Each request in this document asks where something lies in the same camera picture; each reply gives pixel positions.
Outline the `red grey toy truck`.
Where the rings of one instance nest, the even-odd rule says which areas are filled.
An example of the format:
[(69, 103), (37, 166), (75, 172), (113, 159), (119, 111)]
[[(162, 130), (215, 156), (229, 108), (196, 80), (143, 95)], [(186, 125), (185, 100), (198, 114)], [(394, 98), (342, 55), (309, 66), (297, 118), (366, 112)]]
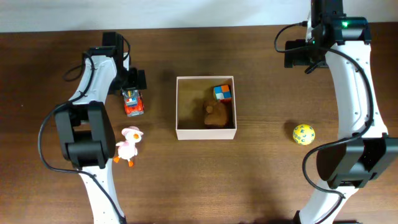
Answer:
[(140, 90), (122, 89), (121, 94), (124, 98), (124, 110), (128, 117), (144, 114), (144, 104)]

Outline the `pink duck toy with hat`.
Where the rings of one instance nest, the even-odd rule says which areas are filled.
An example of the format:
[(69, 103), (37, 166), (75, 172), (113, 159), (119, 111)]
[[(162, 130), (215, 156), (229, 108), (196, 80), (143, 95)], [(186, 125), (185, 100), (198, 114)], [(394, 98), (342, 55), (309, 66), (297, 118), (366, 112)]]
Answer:
[(127, 160), (129, 167), (133, 167), (132, 158), (138, 155), (136, 144), (142, 140), (144, 133), (138, 127), (130, 126), (124, 128), (121, 134), (125, 137), (125, 140), (116, 143), (118, 155), (113, 158), (113, 161), (118, 163), (120, 159), (124, 159)]

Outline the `yellow ball with letters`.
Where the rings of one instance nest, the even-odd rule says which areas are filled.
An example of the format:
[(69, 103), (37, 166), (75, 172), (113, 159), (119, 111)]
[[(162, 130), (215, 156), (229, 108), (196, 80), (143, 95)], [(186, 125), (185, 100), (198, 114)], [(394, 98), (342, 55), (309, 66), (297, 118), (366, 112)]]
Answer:
[(307, 125), (300, 124), (293, 130), (293, 139), (299, 145), (309, 145), (315, 140), (315, 130)]

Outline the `pink cardboard box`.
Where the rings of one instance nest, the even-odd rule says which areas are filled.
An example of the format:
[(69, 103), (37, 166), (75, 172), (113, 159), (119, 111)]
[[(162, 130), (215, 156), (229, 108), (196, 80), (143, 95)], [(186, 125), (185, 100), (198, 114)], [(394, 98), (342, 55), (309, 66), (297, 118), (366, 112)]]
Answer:
[[(229, 123), (223, 128), (212, 128), (204, 124), (203, 104), (215, 100), (213, 88), (220, 85), (229, 85), (232, 94), (231, 101), (222, 102), (228, 107)], [(178, 140), (232, 140), (237, 127), (232, 76), (177, 77), (175, 131)]]

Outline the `brown plush capybara toy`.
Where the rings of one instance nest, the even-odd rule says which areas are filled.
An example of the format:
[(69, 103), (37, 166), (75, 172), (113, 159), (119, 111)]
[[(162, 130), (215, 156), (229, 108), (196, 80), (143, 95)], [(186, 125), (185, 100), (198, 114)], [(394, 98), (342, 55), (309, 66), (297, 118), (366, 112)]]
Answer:
[(204, 124), (212, 128), (223, 128), (229, 123), (228, 107), (216, 100), (207, 100), (203, 104)]

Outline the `multicolour puzzle cube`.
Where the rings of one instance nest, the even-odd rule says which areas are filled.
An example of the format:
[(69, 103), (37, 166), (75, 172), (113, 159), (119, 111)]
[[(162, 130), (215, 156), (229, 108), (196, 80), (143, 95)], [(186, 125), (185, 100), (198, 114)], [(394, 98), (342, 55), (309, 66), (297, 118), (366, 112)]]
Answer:
[(213, 88), (215, 100), (221, 102), (229, 102), (232, 100), (232, 94), (229, 85), (220, 85)]

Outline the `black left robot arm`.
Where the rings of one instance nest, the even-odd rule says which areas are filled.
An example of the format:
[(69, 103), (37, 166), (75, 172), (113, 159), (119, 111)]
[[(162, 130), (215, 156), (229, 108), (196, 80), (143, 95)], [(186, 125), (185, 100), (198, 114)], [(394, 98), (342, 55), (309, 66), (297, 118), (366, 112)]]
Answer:
[(55, 119), (63, 157), (72, 164), (87, 191), (94, 223), (125, 223), (118, 203), (112, 164), (118, 159), (116, 138), (106, 112), (106, 98), (147, 88), (143, 70), (131, 66), (129, 42), (104, 32), (102, 44), (83, 53), (80, 83), (72, 97), (50, 114)]

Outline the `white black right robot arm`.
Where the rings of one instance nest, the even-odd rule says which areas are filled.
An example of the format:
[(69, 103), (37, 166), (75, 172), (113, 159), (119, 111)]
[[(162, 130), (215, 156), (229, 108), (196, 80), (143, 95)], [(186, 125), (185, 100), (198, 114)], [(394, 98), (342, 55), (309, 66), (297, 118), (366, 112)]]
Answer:
[(304, 39), (282, 50), (284, 65), (331, 72), (338, 105), (338, 139), (311, 150), (320, 181), (294, 223), (334, 223), (346, 201), (397, 158), (397, 139), (379, 112), (370, 68), (371, 33), (364, 17), (349, 17), (342, 0), (312, 0)]

